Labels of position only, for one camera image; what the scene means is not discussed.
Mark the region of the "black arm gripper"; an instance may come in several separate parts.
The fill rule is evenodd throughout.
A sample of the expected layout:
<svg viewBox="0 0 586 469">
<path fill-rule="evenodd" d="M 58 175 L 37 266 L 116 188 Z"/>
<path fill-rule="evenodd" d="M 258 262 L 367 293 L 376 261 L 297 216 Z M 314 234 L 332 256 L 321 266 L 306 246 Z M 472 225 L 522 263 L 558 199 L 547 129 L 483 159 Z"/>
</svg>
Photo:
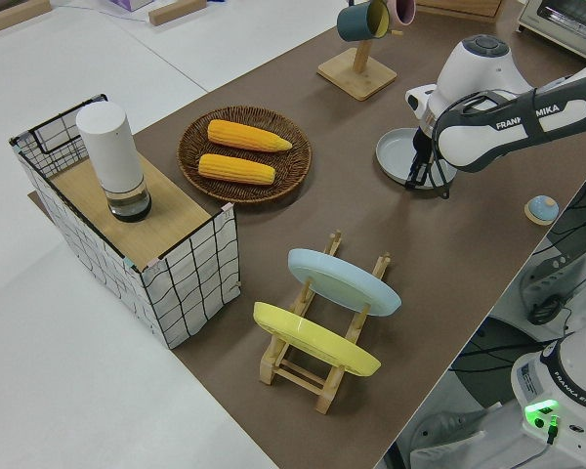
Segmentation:
<svg viewBox="0 0 586 469">
<path fill-rule="evenodd" d="M 427 178 L 427 157 L 429 159 L 428 180 L 436 195 L 449 199 L 450 184 L 453 180 L 453 167 L 436 155 L 436 143 L 421 128 L 413 138 L 415 155 L 409 168 L 405 186 L 414 190 L 425 185 Z"/>
</svg>

